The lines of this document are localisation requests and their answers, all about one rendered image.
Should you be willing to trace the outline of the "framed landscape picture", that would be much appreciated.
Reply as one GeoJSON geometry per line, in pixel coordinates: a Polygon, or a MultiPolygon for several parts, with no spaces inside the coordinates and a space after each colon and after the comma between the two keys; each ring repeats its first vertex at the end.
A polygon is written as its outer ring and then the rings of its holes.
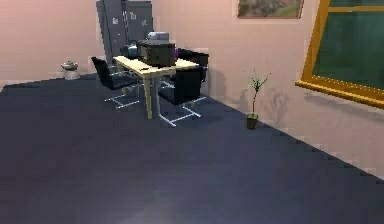
{"type": "Polygon", "coordinates": [[[239,0],[240,19],[299,19],[304,0],[239,0]]]}

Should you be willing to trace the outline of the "silver kettle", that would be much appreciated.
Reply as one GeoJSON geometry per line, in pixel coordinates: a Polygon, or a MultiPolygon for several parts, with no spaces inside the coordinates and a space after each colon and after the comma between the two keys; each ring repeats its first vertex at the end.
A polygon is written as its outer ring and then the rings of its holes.
{"type": "Polygon", "coordinates": [[[138,50],[135,44],[124,45],[120,48],[120,53],[122,56],[128,59],[137,59],[138,58],[138,50]]]}

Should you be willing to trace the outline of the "black chair with metal frame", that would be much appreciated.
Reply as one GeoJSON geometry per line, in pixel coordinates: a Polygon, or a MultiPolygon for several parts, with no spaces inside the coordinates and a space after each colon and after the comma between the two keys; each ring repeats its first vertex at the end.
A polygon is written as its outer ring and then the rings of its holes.
{"type": "Polygon", "coordinates": [[[139,87],[141,82],[137,76],[131,76],[128,71],[118,70],[115,65],[109,65],[106,60],[97,57],[91,58],[102,86],[109,90],[120,90],[121,94],[105,99],[105,102],[114,102],[116,108],[121,109],[139,103],[139,87]],[[127,96],[127,92],[136,91],[137,98],[129,103],[121,102],[120,99],[127,96]]]}
{"type": "Polygon", "coordinates": [[[191,61],[199,64],[204,68],[204,72],[201,75],[201,81],[206,80],[206,73],[208,69],[209,55],[207,53],[196,52],[188,49],[178,48],[178,57],[187,61],[191,61]]]}
{"type": "Polygon", "coordinates": [[[187,107],[187,104],[192,104],[200,98],[201,84],[205,78],[205,68],[197,66],[187,70],[179,70],[173,77],[174,86],[172,88],[161,88],[158,90],[157,105],[160,105],[160,98],[165,99],[174,106],[180,106],[186,111],[184,116],[170,120],[161,112],[160,106],[158,116],[175,127],[176,122],[195,116],[200,117],[200,114],[187,107]]]}

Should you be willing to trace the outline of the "silver toaster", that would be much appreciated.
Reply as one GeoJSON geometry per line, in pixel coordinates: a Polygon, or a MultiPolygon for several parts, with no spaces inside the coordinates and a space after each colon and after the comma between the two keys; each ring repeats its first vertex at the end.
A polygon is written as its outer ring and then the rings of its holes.
{"type": "Polygon", "coordinates": [[[162,40],[162,41],[168,41],[169,40],[169,33],[168,32],[149,32],[147,35],[148,40],[162,40]]]}

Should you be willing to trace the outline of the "house plant in brown pot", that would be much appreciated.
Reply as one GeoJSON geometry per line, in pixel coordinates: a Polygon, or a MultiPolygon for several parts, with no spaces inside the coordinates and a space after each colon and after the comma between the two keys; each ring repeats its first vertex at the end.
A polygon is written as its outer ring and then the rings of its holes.
{"type": "Polygon", "coordinates": [[[249,77],[246,90],[252,90],[252,110],[247,114],[246,125],[248,130],[255,130],[258,123],[258,114],[256,113],[256,99],[262,86],[268,80],[270,73],[267,73],[265,77],[259,77],[256,70],[253,70],[253,74],[249,77]]]}

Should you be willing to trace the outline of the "dark grey fridge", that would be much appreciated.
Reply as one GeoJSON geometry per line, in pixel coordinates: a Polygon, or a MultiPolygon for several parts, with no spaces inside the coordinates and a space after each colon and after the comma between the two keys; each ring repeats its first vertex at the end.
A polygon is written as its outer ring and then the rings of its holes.
{"type": "Polygon", "coordinates": [[[147,38],[153,31],[150,0],[96,0],[106,60],[112,62],[125,45],[147,38]]]}

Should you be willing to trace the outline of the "silver bin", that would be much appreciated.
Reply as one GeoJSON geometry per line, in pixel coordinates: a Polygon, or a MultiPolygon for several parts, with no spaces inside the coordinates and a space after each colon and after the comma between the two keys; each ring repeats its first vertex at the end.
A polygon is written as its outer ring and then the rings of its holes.
{"type": "Polygon", "coordinates": [[[66,80],[75,80],[79,77],[78,64],[72,61],[67,61],[61,64],[63,75],[66,80]]]}

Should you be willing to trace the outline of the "window with orange frame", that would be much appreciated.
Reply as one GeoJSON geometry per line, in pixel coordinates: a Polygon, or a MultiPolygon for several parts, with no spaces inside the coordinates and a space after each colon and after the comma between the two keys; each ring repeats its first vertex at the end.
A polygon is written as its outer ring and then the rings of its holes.
{"type": "Polygon", "coordinates": [[[295,84],[384,110],[384,0],[320,0],[295,84]]]}

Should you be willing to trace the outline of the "pale wooden table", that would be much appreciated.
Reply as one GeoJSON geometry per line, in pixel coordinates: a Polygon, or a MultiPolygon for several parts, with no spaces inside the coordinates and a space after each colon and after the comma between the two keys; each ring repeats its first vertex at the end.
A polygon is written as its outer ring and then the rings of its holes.
{"type": "Polygon", "coordinates": [[[156,98],[159,78],[164,75],[173,75],[177,70],[191,69],[198,66],[197,63],[184,59],[178,59],[174,66],[162,68],[152,67],[138,59],[128,59],[124,56],[116,56],[114,61],[118,70],[121,71],[126,68],[143,79],[147,117],[149,119],[152,119],[153,114],[157,113],[156,98]],[[147,67],[150,69],[140,71],[140,69],[147,67]]]}

